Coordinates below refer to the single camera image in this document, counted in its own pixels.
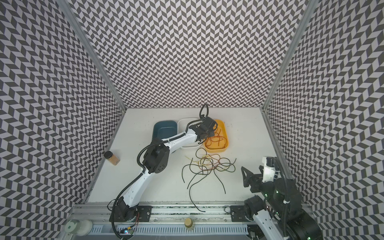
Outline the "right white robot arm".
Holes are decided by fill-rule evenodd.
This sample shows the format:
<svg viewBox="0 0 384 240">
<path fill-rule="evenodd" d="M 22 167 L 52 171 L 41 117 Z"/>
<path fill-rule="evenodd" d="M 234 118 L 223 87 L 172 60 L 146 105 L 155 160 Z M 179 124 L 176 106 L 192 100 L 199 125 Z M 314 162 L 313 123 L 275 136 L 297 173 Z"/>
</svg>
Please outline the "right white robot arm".
<svg viewBox="0 0 384 240">
<path fill-rule="evenodd" d="M 243 185 L 255 196 L 244 201 L 245 216 L 268 240 L 322 240 L 317 222 L 303 209 L 295 181 L 277 157 L 263 157 L 260 173 L 241 168 Z"/>
</svg>

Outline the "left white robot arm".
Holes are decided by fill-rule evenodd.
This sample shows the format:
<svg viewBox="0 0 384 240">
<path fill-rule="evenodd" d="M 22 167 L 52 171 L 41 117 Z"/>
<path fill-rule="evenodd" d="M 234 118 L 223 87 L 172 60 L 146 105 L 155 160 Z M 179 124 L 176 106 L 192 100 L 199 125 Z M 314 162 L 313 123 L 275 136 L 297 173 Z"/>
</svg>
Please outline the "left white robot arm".
<svg viewBox="0 0 384 240">
<path fill-rule="evenodd" d="M 213 137 L 218 123 L 209 117 L 209 105 L 204 104 L 199 119 L 187 124 L 185 131 L 170 138 L 155 139 L 144 147 L 137 156 L 140 174 L 115 198 L 109 221 L 127 222 L 136 217 L 142 195 L 155 174 L 161 173 L 168 165 L 170 154 L 193 143 L 202 143 Z"/>
</svg>

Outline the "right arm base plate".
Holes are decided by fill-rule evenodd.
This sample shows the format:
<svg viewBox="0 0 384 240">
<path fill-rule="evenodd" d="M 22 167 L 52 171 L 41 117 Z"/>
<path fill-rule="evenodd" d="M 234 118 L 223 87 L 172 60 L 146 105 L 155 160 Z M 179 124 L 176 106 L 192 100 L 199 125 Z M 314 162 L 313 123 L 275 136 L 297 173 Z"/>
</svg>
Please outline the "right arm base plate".
<svg viewBox="0 0 384 240">
<path fill-rule="evenodd" d="M 234 223 L 249 221 L 245 215 L 244 205 L 230 206 L 230 216 L 231 216 L 232 222 Z"/>
</svg>

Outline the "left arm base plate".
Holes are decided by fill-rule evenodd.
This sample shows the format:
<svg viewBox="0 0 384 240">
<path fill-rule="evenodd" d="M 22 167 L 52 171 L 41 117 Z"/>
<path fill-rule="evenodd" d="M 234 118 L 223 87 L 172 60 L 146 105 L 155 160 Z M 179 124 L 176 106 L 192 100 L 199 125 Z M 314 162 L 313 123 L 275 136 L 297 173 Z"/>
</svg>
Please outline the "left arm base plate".
<svg viewBox="0 0 384 240">
<path fill-rule="evenodd" d="M 152 206 L 136 206 L 122 210 L 119 222 L 132 222 L 138 219 L 139 222 L 149 222 L 152 214 Z"/>
</svg>

